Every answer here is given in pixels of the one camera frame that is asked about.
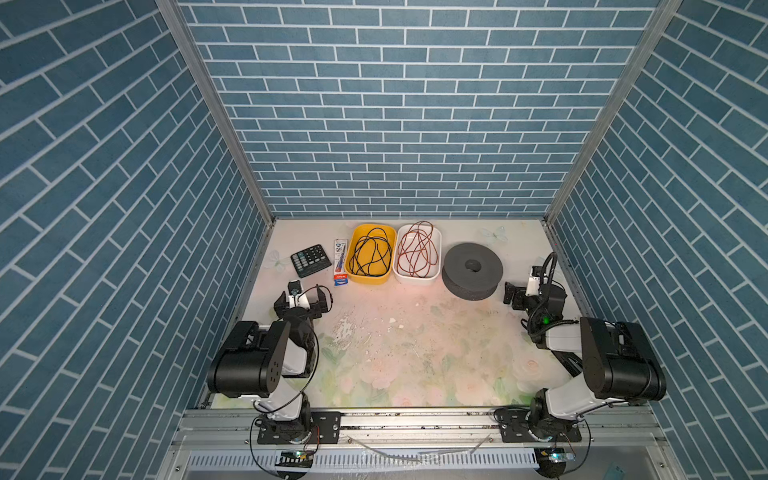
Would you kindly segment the black stapler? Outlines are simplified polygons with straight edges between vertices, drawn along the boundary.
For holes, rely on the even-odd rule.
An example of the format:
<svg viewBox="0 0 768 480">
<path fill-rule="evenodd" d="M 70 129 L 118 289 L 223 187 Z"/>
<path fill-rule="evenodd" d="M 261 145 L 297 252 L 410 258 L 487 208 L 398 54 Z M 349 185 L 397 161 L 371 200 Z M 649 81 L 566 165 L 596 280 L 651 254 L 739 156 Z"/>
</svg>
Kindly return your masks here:
<svg viewBox="0 0 768 480">
<path fill-rule="evenodd" d="M 583 373 L 583 362 L 579 355 L 574 352 L 554 351 L 551 353 L 560 362 L 563 368 L 571 377 L 577 377 Z"/>
</svg>

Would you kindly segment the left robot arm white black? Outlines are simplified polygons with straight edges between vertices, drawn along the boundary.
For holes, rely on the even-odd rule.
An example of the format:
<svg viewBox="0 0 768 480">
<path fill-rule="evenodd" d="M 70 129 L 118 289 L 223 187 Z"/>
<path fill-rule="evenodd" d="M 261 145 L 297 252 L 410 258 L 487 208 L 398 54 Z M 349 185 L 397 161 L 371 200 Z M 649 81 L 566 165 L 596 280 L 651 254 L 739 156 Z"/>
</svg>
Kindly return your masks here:
<svg viewBox="0 0 768 480">
<path fill-rule="evenodd" d="M 251 402 L 258 442 L 267 445 L 303 444 L 323 438 L 323 420 L 315 420 L 306 388 L 320 360 L 314 321 L 331 311 L 333 296 L 323 285 L 305 289 L 288 283 L 273 309 L 277 319 L 268 326 L 239 321 L 212 360 L 206 383 L 214 394 Z"/>
</svg>

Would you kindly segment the black calculator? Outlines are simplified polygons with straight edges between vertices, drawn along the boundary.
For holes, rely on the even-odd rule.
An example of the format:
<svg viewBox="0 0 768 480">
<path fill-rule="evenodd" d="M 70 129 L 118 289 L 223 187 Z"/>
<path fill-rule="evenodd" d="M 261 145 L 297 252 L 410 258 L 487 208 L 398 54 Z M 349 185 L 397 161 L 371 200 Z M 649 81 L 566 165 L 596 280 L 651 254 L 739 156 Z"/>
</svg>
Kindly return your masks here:
<svg viewBox="0 0 768 480">
<path fill-rule="evenodd" d="M 299 278 L 306 278 L 332 266 L 320 244 L 292 254 L 290 260 Z"/>
</svg>

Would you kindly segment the pencil box blue white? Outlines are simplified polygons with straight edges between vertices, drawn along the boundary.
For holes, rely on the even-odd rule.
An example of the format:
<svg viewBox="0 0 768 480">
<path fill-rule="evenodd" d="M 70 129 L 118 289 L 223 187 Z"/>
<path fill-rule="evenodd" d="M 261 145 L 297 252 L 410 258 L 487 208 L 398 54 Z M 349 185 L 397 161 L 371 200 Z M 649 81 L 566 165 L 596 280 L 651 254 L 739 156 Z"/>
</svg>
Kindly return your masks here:
<svg viewBox="0 0 768 480">
<path fill-rule="evenodd" d="M 346 285 L 349 282 L 348 273 L 345 267 L 347 252 L 348 241 L 346 239 L 336 239 L 334 241 L 333 264 L 333 281 L 335 286 Z"/>
</svg>

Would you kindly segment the yellow plastic tub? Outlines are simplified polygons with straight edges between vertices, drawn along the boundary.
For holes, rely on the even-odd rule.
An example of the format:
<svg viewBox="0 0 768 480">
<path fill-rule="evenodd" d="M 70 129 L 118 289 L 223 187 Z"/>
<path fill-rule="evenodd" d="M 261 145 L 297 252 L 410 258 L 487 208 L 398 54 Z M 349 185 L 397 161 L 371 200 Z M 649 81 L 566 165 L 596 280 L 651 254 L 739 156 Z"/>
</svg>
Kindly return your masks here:
<svg viewBox="0 0 768 480">
<path fill-rule="evenodd" d="M 352 233 L 345 267 L 351 281 L 364 285 L 385 283 L 394 267 L 396 231 L 384 224 L 358 225 Z"/>
</svg>

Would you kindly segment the white plastic tub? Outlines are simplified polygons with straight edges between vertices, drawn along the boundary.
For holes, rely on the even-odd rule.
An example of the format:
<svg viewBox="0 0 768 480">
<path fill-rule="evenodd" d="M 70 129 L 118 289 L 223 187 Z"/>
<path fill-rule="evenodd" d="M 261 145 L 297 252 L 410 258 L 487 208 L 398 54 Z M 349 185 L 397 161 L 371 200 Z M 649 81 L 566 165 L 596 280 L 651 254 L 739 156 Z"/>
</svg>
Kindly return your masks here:
<svg viewBox="0 0 768 480">
<path fill-rule="evenodd" d="M 433 284 L 442 269 L 442 233 L 431 222 L 417 221 L 397 232 L 393 272 L 402 284 Z"/>
</svg>

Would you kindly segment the grey perforated cable spool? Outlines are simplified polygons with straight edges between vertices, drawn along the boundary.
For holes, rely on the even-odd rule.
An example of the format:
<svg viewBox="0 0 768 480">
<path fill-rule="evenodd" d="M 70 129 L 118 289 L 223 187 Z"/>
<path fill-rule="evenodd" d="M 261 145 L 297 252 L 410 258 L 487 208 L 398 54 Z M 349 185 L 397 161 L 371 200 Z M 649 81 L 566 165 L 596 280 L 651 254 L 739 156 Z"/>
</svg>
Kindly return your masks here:
<svg viewBox="0 0 768 480">
<path fill-rule="evenodd" d="M 503 263 L 496 253 L 484 245 L 465 242 L 446 253 L 442 280 L 456 297 L 480 301 L 496 291 L 503 273 Z"/>
</svg>

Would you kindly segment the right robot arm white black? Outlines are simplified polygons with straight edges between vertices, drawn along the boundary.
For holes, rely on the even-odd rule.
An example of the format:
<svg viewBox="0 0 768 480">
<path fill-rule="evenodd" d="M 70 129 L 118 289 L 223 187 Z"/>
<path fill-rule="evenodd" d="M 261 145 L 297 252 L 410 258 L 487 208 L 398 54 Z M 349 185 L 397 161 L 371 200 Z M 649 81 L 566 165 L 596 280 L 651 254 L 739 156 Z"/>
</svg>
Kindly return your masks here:
<svg viewBox="0 0 768 480">
<path fill-rule="evenodd" d="M 505 443 L 579 441 L 587 414 L 619 404 L 659 401 L 667 391 L 660 363 L 643 328 L 591 317 L 566 319 L 567 294 L 557 283 L 505 284 L 503 303 L 527 314 L 521 321 L 533 344 L 551 352 L 571 375 L 539 390 L 527 408 L 494 411 Z"/>
</svg>

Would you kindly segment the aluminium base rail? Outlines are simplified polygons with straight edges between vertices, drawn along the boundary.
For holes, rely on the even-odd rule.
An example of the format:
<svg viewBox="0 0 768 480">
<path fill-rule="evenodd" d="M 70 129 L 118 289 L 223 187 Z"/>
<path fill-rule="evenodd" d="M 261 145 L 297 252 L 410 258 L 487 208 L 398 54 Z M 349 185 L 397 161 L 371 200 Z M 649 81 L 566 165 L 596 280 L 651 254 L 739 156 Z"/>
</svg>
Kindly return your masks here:
<svg viewBox="0 0 768 480">
<path fill-rule="evenodd" d="M 680 479 L 647 407 L 586 416 L 570 438 L 540 442 L 498 407 L 332 408 L 309 440 L 264 443 L 255 413 L 190 410 L 162 479 Z"/>
</svg>

